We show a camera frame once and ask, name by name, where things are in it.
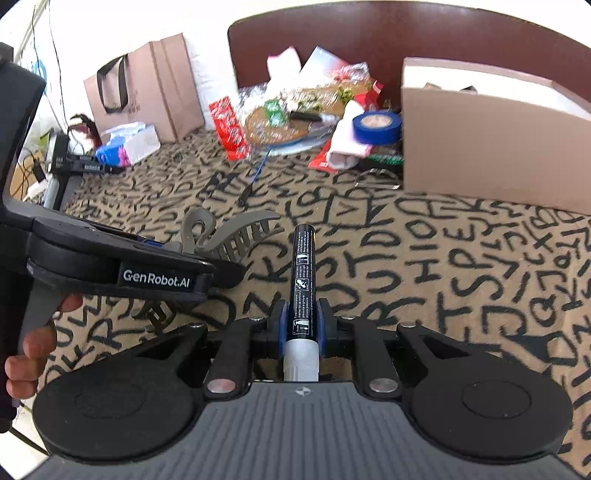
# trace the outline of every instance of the silver rivet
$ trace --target silver rivet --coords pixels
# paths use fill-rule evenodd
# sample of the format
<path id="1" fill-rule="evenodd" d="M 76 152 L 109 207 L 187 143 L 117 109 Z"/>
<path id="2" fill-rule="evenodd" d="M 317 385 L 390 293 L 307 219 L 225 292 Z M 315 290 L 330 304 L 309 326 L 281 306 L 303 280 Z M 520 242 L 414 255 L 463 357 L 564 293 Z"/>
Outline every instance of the silver rivet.
<path id="1" fill-rule="evenodd" d="M 392 393 L 398 389 L 398 383 L 391 378 L 374 378 L 369 387 L 376 393 Z"/>
<path id="2" fill-rule="evenodd" d="M 215 378 L 207 384 L 207 389 L 211 393 L 230 393 L 234 391 L 236 384 L 229 378 Z"/>

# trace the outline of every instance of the finger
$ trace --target finger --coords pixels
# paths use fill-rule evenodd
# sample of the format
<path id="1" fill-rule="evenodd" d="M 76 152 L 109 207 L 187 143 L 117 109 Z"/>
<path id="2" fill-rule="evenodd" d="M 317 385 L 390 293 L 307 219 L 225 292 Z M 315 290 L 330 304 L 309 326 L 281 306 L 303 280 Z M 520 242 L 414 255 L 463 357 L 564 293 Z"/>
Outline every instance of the finger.
<path id="1" fill-rule="evenodd" d="M 9 356 L 4 363 L 4 370 L 11 380 L 35 381 L 43 373 L 46 362 L 45 358 L 32 360 L 22 355 Z"/>
<path id="2" fill-rule="evenodd" d="M 6 391 L 12 398 L 26 400 L 37 393 L 38 381 L 25 382 L 19 380 L 7 380 Z"/>
<path id="3" fill-rule="evenodd" d="M 57 333 L 52 326 L 33 330 L 25 335 L 22 350 L 29 358 L 43 358 L 52 353 L 57 347 Z"/>
<path id="4" fill-rule="evenodd" d="M 80 307 L 82 307 L 83 303 L 84 303 L 84 300 L 82 299 L 82 295 L 79 295 L 77 293 L 73 293 L 71 295 L 68 295 L 64 299 L 64 301 L 62 303 L 60 303 L 58 310 L 60 312 L 73 312 L 74 310 L 77 310 Z"/>

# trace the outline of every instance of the paper bag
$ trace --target paper bag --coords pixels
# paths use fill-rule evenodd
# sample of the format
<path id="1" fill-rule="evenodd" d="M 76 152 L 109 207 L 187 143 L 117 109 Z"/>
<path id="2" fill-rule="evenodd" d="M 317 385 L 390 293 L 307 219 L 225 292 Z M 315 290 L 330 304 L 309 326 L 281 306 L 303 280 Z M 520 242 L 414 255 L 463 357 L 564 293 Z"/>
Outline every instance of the paper bag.
<path id="1" fill-rule="evenodd" d="M 117 125 L 154 125 L 161 142 L 203 126 L 203 112 L 182 34 L 121 55 L 84 82 L 102 134 Z"/>

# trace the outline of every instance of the brown headboard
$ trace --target brown headboard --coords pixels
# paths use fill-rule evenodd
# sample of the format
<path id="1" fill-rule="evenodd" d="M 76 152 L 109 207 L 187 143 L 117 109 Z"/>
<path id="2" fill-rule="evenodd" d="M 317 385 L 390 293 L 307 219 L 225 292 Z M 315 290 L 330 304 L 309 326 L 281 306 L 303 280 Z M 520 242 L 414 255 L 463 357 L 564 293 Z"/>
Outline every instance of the brown headboard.
<path id="1" fill-rule="evenodd" d="M 321 46 L 367 61 L 400 102 L 405 57 L 484 63 L 554 80 L 591 101 L 591 48 L 539 25 L 485 10 L 407 1 L 337 2 L 244 18 L 228 29 L 239 87 L 266 82 L 267 57 L 295 47 L 304 62 Z"/>

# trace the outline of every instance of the green packet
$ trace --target green packet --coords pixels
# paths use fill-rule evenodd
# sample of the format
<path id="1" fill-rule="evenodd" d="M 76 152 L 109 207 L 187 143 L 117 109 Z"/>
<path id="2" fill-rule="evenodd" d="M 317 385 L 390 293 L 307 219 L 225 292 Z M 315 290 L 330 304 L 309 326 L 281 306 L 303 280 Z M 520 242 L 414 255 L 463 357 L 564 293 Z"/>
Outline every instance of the green packet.
<path id="1" fill-rule="evenodd" d="M 272 127 L 282 127 L 287 123 L 287 117 L 279 105 L 279 100 L 267 100 L 263 108 Z"/>

